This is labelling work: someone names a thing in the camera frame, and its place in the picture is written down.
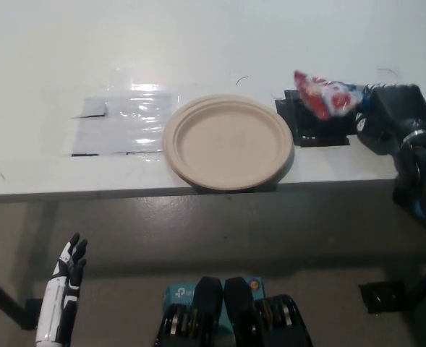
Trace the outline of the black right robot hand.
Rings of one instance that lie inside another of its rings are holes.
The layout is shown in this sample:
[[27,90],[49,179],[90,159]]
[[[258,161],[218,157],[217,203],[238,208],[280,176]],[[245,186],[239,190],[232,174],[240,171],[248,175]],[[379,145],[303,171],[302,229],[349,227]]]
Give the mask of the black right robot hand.
[[426,101],[417,85],[367,85],[357,106],[360,142],[377,155],[391,155],[426,133]]

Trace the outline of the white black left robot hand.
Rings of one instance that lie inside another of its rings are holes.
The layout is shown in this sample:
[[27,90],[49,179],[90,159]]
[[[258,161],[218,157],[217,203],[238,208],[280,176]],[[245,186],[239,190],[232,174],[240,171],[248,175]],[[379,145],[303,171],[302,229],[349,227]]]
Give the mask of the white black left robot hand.
[[86,265],[88,241],[78,233],[65,244],[46,285],[35,337],[36,346],[70,346]]

